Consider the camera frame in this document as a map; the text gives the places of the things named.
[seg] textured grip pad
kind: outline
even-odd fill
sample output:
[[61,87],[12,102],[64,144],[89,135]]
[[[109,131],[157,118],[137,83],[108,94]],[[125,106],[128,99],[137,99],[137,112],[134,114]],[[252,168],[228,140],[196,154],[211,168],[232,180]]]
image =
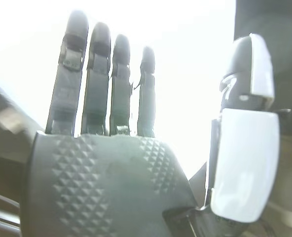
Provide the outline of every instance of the textured grip pad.
[[23,237],[171,237],[162,212],[196,206],[172,151],[153,138],[36,135]]

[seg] prosthetic hand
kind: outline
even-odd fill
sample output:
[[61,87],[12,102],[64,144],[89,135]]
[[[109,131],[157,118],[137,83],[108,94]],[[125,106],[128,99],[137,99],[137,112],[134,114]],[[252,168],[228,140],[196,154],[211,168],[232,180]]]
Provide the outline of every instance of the prosthetic hand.
[[[272,154],[272,151],[264,152],[269,148],[257,148],[259,151],[254,156],[244,151],[250,152],[249,142],[268,133],[267,137],[273,139],[271,142],[275,145],[271,149],[277,149],[274,136],[279,134],[275,116],[257,111],[262,107],[255,107],[255,110],[246,107],[244,110],[242,106],[236,110],[230,90],[224,91],[228,96],[224,96],[221,117],[213,122],[206,205],[198,208],[173,152],[154,138],[152,74],[155,62],[154,53],[149,48],[144,49],[141,63],[138,136],[130,136],[130,47],[123,35],[117,37],[113,51],[110,132],[107,134],[105,118],[111,49],[110,31],[102,23],[95,26],[90,41],[81,135],[74,137],[87,35],[86,17],[81,12],[73,12],[63,38],[46,131],[36,134],[27,165],[20,204],[22,236],[239,236],[248,222],[255,221],[262,212],[277,161],[276,150]],[[236,81],[248,79],[252,82],[251,77],[236,78]],[[233,80],[225,78],[222,84],[228,81]],[[232,91],[239,91],[233,82],[228,84],[233,87]],[[236,94],[260,96],[264,100],[261,105],[267,105],[266,94],[258,95],[254,90]],[[255,122],[261,124],[260,129],[255,129]],[[233,143],[229,144],[227,139],[231,129]],[[245,129],[245,133],[239,133],[240,129]],[[239,138],[241,141],[237,146],[235,142]],[[252,149],[256,145],[258,143],[254,141],[250,144]],[[263,173],[259,176],[264,178],[262,183],[268,181],[268,184],[259,187],[257,195],[255,188],[261,185],[258,183],[261,178],[255,177],[255,172],[259,171],[256,167],[262,165],[260,172]],[[234,174],[240,183],[237,180],[233,183]],[[256,212],[251,212],[248,207],[252,198],[257,198],[251,204]]]

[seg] blurry background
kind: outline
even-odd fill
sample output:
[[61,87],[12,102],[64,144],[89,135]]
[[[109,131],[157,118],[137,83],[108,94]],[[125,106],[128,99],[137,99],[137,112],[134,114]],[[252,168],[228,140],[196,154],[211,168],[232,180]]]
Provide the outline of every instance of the blurry background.
[[[103,21],[111,30],[112,44],[119,33],[129,38],[130,81],[135,85],[143,47],[154,49],[155,133],[175,151],[190,178],[209,156],[210,121],[218,114],[218,82],[234,37],[235,4],[235,0],[0,0],[0,87],[45,128],[67,20],[72,10],[83,10],[89,35]],[[134,122],[136,93],[131,107]]]

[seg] diamond-pattern texture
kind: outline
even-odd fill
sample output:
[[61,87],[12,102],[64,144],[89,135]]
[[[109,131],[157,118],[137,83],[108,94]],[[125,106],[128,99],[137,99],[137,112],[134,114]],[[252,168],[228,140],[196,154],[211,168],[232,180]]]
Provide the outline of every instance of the diamond-pattern texture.
[[60,221],[70,230],[68,237],[116,237],[105,191],[98,182],[101,175],[94,149],[85,135],[56,141],[53,188],[61,197],[56,204],[65,214]]
[[147,169],[152,173],[151,181],[157,194],[168,193],[176,188],[176,163],[168,156],[164,145],[153,138],[140,137],[140,148],[147,161]]

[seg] white fingertip cover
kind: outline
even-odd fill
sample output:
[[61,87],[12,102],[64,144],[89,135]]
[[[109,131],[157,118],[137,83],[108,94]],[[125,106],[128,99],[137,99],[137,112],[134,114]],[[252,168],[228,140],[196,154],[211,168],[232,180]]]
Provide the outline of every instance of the white fingertip cover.
[[259,219],[273,188],[280,146],[277,114],[224,109],[212,211],[243,223]]
[[249,36],[252,41],[251,94],[265,97],[270,107],[275,96],[271,56],[262,36]]

